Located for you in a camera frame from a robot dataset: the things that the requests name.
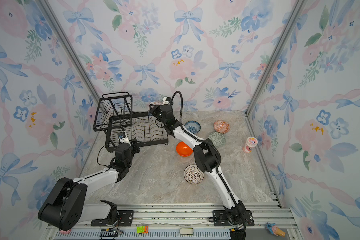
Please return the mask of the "black wire dish rack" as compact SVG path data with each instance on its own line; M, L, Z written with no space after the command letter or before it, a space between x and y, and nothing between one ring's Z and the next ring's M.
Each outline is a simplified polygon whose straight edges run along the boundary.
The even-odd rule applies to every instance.
M130 143L138 148L169 143L167 132L156 118L148 112L133 110L133 96L128 92L102 95L93 130L105 133L105 148L111 153L122 142L120 132L124 132Z

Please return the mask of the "blue triangle pattern bowl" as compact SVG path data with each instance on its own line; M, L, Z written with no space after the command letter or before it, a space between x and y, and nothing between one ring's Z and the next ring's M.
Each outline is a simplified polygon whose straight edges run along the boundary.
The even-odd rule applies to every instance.
M154 107L156 107L156 106L161 106L162 105L162 103L160 103L160 102L151 102L150 104L149 104L149 108L150 109L153 109Z

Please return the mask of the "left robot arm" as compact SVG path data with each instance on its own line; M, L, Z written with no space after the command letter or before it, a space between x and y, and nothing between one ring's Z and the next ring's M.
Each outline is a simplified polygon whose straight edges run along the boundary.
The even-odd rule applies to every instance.
M117 204L107 200L86 204L86 199L90 194L120 182L128 174L134 154L139 152L135 143L120 143L115 157L103 170L81 178L59 179L39 209L38 219L63 231L86 221L117 225L123 219Z

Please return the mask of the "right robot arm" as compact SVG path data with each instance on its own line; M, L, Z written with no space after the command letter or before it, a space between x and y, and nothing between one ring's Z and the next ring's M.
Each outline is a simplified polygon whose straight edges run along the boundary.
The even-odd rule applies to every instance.
M210 177L223 202L228 221L233 226L251 226L252 214L236 196L220 167L222 158L210 139L189 132L173 113L172 105L150 105L149 113L164 125L166 132L193 149L198 169Z

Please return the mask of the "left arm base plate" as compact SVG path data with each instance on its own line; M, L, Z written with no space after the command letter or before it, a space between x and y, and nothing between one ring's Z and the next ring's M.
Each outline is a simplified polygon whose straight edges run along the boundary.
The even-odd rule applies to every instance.
M103 220L92 220L92 227L131 227L134 218L133 210L117 210L115 217L107 217Z

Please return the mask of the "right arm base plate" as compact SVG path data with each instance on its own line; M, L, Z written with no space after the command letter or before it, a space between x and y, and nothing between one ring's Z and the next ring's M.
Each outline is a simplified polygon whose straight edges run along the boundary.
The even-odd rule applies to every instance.
M209 217L209 222L215 227L240 227L245 224L246 227L254 227L254 217L252 212L246 210L244 213L229 213L228 211L213 211L213 215Z

